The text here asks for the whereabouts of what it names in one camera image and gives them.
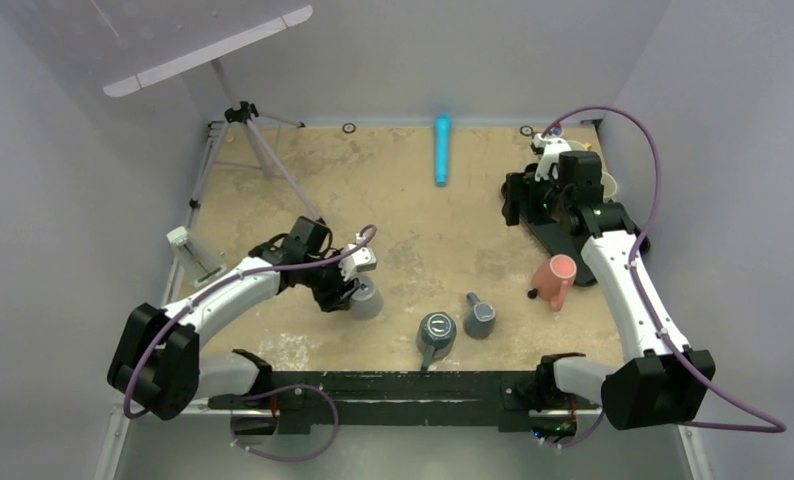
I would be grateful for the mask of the light grey mug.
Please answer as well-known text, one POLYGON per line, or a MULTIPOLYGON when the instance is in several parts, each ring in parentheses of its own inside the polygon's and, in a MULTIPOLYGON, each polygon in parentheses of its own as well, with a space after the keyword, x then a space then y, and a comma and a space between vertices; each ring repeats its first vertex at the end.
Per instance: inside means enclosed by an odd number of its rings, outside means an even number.
POLYGON ((361 274, 357 279, 360 286, 351 296, 350 315, 360 321, 372 320, 383 309, 383 297, 370 276, 361 274))

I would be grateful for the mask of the dark blue-grey mug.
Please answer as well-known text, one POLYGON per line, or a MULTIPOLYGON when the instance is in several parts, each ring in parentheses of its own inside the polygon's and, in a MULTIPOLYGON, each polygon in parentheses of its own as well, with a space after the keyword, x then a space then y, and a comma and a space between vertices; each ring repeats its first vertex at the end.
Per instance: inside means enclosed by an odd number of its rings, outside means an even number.
POLYGON ((450 354, 456 336, 455 320, 446 312, 433 312, 423 317, 416 334, 416 347, 422 355, 422 373, 428 372, 433 362, 450 354))

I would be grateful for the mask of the green mug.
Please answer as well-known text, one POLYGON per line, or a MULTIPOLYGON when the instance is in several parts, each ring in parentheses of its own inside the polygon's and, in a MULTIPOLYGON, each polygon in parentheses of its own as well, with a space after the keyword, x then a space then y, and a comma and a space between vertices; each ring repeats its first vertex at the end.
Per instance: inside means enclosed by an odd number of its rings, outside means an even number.
POLYGON ((603 187, 603 201, 605 203, 614 202, 618 192, 616 179, 609 172, 602 171, 600 183, 603 187))

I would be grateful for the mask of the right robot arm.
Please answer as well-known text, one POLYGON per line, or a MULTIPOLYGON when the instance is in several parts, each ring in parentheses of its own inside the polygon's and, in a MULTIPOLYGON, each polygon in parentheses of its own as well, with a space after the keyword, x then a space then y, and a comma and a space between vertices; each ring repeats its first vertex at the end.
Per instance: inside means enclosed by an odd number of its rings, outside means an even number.
POLYGON ((716 365, 696 350, 671 320, 649 279, 637 245, 642 230, 622 204, 604 198, 599 156, 569 151, 543 172, 539 164, 506 175, 502 214, 509 226, 538 224, 540 241, 580 260, 603 292, 621 341, 623 365, 614 369, 581 353, 542 357, 534 392, 549 407, 572 395, 599 405, 618 430, 693 420, 705 381, 716 365))

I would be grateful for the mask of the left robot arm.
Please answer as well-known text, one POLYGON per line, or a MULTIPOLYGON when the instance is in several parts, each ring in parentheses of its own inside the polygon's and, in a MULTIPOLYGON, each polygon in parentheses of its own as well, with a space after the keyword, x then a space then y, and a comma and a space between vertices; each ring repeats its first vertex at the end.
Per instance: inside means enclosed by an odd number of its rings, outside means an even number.
POLYGON ((237 266, 196 293, 162 307, 135 307, 106 377, 123 395, 123 414, 170 420, 195 399, 223 395, 233 395, 248 409, 265 405, 271 382, 264 361, 237 351, 211 367, 202 360, 202 349, 256 305, 297 286, 311 292, 323 313, 349 310, 352 295, 361 287, 359 273, 376 267, 369 244, 377 232, 369 224, 346 246, 325 247, 331 229, 301 216, 290 231, 254 247, 237 266))

